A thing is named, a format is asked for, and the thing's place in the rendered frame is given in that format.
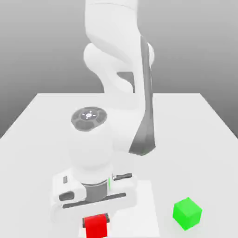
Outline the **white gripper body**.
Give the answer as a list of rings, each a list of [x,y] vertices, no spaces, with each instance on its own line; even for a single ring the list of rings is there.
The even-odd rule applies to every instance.
[[[96,184],[80,183],[74,177],[53,177],[51,220],[114,214],[136,204],[136,188],[136,177],[109,177]]]

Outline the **small green cube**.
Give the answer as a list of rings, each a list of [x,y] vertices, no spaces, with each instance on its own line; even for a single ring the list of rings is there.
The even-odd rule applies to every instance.
[[[202,209],[187,197],[174,204],[172,217],[186,231],[200,222],[201,214]]]

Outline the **small red cube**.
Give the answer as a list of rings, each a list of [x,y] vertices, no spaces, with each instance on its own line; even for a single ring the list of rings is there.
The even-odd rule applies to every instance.
[[[86,217],[86,238],[107,237],[107,222],[105,213]]]

